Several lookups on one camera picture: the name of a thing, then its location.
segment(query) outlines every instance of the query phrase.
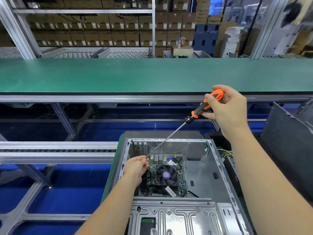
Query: black fan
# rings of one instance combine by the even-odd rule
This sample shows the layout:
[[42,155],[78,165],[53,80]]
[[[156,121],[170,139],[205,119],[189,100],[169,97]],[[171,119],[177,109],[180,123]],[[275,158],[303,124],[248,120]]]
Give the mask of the black fan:
[[175,166],[159,165],[156,167],[157,186],[177,186],[177,169]]

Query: screwdriver shaft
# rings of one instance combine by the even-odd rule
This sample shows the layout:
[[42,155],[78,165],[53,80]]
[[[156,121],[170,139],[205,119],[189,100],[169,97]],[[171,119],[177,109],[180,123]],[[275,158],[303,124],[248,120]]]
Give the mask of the screwdriver shaft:
[[178,130],[180,130],[184,125],[186,124],[186,122],[184,122],[178,129],[176,129],[174,131],[174,133],[172,133],[170,136],[168,136],[162,143],[160,143],[154,150],[151,151],[151,153],[149,153],[147,155],[147,157],[149,157],[158,147],[160,147],[166,140],[168,140],[170,137],[172,137]]

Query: person's right arm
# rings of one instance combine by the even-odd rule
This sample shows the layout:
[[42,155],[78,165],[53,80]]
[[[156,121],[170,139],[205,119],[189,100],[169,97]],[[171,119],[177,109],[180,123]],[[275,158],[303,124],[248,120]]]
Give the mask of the person's right arm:
[[291,185],[252,135],[247,123],[247,99],[231,87],[217,85],[222,103],[205,95],[232,146],[240,185],[258,235],[313,234],[313,208]]

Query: orange and black screwdriver handle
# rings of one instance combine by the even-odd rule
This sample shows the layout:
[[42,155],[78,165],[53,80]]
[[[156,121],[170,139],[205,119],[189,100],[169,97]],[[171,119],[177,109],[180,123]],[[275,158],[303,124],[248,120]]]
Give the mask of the orange and black screwdriver handle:
[[[215,97],[218,101],[220,101],[223,96],[224,96],[224,92],[221,89],[217,89],[215,91],[213,91],[210,95],[212,95],[213,97]],[[203,111],[209,109],[211,106],[209,105],[209,103],[207,102],[206,99],[204,99],[204,101],[202,102],[202,104],[195,109],[194,111],[191,111],[192,116],[197,119],[199,117],[200,114],[203,113]]]

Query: white cable label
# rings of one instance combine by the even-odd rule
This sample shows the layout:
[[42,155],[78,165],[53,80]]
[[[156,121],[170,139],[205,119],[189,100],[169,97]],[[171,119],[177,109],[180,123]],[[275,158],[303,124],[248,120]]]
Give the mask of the white cable label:
[[172,160],[169,160],[169,161],[168,161],[168,164],[169,164],[169,165],[172,165],[172,166],[176,166],[176,163],[173,162]]
[[174,191],[172,191],[172,189],[169,186],[167,186],[165,190],[170,194],[170,196],[176,197],[176,194],[174,193]]

